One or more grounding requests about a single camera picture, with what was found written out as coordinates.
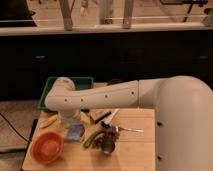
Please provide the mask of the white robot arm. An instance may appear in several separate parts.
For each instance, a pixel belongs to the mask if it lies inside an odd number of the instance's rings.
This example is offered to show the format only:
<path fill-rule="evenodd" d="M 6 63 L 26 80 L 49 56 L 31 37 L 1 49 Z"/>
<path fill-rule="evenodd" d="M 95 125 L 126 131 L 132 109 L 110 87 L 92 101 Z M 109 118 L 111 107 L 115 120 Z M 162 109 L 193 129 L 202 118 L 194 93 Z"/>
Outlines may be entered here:
<path fill-rule="evenodd" d="M 155 112 L 155 171 L 213 171 L 213 89 L 191 76 L 73 90 L 65 77 L 45 98 L 52 111 L 146 108 Z"/>

